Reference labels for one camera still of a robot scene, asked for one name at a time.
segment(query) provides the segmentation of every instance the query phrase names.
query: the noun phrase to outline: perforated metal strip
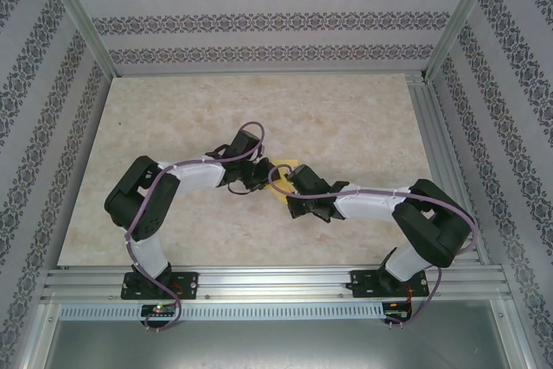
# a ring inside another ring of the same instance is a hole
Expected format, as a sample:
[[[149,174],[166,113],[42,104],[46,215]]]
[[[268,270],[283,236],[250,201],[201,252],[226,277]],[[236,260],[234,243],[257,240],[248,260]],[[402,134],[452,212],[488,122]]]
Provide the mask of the perforated metal strip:
[[[65,304],[61,321],[137,321],[139,304]],[[182,320],[188,321],[266,321],[379,319],[384,317],[381,302],[306,304],[186,304]],[[152,320],[172,320],[152,317]]]

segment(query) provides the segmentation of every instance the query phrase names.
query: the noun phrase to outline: marble floor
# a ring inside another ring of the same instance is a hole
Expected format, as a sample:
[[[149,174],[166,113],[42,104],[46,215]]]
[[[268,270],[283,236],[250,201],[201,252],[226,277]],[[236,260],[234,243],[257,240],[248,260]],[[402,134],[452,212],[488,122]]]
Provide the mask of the marble floor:
[[[59,265],[129,264],[104,200],[134,159],[201,156],[250,120],[265,126],[267,156],[297,159],[331,184],[395,188],[430,178],[402,74],[115,79]],[[291,219],[268,189],[178,196],[160,233],[173,265],[378,264],[405,241],[392,223]]]

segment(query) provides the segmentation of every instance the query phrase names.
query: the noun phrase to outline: yellow block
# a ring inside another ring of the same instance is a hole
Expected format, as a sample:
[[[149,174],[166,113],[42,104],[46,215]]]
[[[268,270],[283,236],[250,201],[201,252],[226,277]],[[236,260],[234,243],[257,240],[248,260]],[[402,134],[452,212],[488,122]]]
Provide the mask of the yellow block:
[[[298,164],[300,164],[295,159],[290,160],[284,160],[284,159],[270,159],[270,162],[273,163],[275,166],[279,164],[288,164],[291,168],[295,168]],[[278,173],[280,174],[280,179],[275,181],[275,186],[281,188],[282,190],[285,190],[286,192],[294,192],[294,186],[286,180],[284,175],[288,173],[288,170],[286,168],[280,168],[278,170]],[[271,185],[267,185],[267,187],[270,189],[270,191],[276,195],[278,199],[280,199],[282,202],[286,203],[286,196],[283,194],[279,194],[275,189],[272,188]]]

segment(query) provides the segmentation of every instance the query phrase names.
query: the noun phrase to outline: metal plate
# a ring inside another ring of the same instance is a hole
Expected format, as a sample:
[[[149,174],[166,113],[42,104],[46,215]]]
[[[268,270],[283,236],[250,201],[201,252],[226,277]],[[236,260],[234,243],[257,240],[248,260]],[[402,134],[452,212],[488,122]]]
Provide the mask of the metal plate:
[[[144,318],[140,304],[64,304],[60,321],[139,321]],[[383,319],[381,302],[313,302],[273,304],[183,305],[182,321],[292,321]],[[153,315],[151,321],[170,321],[172,316]]]
[[[173,298],[164,291],[152,293],[151,290],[143,289],[143,286],[142,276],[127,272],[123,279],[121,298],[123,300],[171,300]],[[181,300],[194,300],[198,292],[198,273],[173,271],[168,288],[173,290]]]
[[[411,289],[413,297],[426,297],[429,294],[429,284],[424,271],[417,272],[409,281],[397,286],[390,292],[378,283],[377,270],[353,270],[350,272],[352,282],[346,288],[353,292],[353,298],[407,297]]]
[[[137,321],[58,327],[48,369],[508,367],[489,302],[432,302],[404,330],[376,319],[185,320],[161,334]]]

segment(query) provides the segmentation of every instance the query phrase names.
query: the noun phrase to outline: floral pattern wall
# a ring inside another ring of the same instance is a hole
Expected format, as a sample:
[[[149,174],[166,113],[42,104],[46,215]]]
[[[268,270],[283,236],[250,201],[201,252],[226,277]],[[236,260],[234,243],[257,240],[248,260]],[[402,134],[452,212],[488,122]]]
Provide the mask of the floral pattern wall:
[[[422,70],[459,0],[81,0],[123,75]]]
[[[0,0],[0,368],[57,264],[109,88],[60,0]]]
[[[553,0],[478,0],[434,87],[489,255],[553,367]]]

